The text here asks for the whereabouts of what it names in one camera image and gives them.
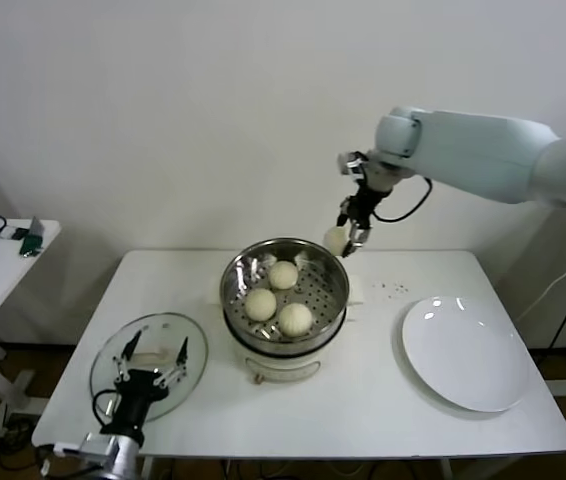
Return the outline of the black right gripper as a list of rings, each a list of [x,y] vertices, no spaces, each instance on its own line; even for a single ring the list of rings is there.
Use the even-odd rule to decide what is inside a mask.
[[[374,190],[365,180],[358,180],[356,184],[356,193],[340,203],[336,221],[337,227],[344,227],[350,221],[343,249],[344,258],[353,255],[367,243],[372,230],[370,218],[375,208],[392,192]]]

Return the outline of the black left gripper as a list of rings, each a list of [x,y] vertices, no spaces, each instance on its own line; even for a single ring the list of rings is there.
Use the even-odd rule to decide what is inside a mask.
[[[187,376],[188,338],[185,338],[177,354],[175,364],[162,373],[133,369],[129,372],[128,362],[132,359],[142,331],[129,340],[120,355],[113,356],[116,368],[114,382],[119,396],[112,420],[100,428],[103,435],[118,435],[132,440],[144,440],[143,425],[150,407],[168,397],[168,387],[179,383]]]

